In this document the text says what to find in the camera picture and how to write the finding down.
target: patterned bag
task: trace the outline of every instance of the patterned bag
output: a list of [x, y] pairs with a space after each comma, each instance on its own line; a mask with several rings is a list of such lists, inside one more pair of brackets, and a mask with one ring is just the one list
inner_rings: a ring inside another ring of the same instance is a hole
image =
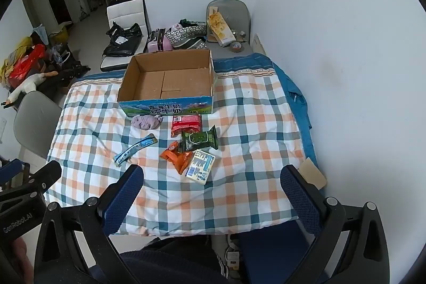
[[207, 35], [207, 25], [185, 27], [167, 32], [165, 36], [170, 40], [174, 49], [207, 49], [204, 37]]

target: blue wrapper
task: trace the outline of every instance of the blue wrapper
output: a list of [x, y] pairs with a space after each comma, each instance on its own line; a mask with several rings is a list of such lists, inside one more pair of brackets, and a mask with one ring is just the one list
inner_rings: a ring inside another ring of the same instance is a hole
[[114, 156], [114, 163], [116, 163], [117, 166], [120, 166], [140, 149], [151, 146], [152, 144], [157, 142], [158, 140], [156, 139], [154, 134], [149, 134], [139, 142], [135, 143], [133, 146], [127, 148], [124, 152]]

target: person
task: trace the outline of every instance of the person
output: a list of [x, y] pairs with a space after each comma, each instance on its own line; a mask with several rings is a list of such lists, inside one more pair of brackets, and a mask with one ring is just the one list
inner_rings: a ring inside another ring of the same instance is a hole
[[[33, 284], [34, 269], [26, 254], [23, 239], [16, 239], [13, 251], [20, 262], [25, 284]], [[211, 237], [158, 237], [141, 250], [122, 253], [121, 257], [141, 283], [229, 283], [228, 267], [211, 247]], [[94, 279], [107, 281], [99, 266], [89, 269]]]

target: red plastic bag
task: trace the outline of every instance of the red plastic bag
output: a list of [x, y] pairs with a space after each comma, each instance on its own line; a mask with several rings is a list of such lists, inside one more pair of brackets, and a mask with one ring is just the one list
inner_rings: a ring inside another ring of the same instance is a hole
[[28, 56], [19, 59], [9, 75], [9, 83], [13, 88], [18, 87], [27, 76], [33, 65], [45, 55], [44, 45], [37, 44]]

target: suitcase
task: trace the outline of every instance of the suitcase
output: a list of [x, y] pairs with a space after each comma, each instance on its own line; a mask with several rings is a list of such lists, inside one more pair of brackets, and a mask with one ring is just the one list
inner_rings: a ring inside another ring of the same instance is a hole
[[151, 32], [151, 35], [148, 38], [148, 52], [173, 50], [173, 46], [170, 43], [170, 40], [165, 36], [165, 32], [165, 28]]

